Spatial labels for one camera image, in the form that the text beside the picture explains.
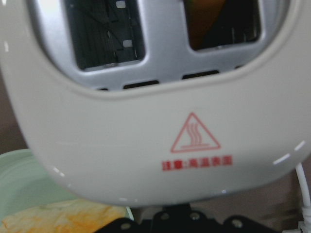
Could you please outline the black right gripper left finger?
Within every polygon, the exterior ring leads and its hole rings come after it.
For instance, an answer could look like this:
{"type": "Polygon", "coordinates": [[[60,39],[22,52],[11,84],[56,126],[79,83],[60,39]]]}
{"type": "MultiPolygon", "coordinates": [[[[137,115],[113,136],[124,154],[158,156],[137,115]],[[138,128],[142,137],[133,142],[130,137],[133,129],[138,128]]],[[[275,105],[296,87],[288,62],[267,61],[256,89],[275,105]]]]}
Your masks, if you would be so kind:
{"type": "Polygon", "coordinates": [[[129,218],[118,218],[106,226],[98,229],[95,233],[149,233],[151,220],[143,220],[137,223],[129,218]]]}

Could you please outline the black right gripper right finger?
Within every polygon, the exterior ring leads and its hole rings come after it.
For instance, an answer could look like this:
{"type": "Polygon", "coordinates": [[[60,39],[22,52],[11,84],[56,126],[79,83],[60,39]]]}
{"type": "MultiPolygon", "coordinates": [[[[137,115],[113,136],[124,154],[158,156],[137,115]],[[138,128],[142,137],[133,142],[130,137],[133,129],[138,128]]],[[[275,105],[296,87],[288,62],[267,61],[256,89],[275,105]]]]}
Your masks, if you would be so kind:
{"type": "Polygon", "coordinates": [[[250,218],[235,215],[226,218],[219,233],[269,233],[270,229],[250,218]]]}

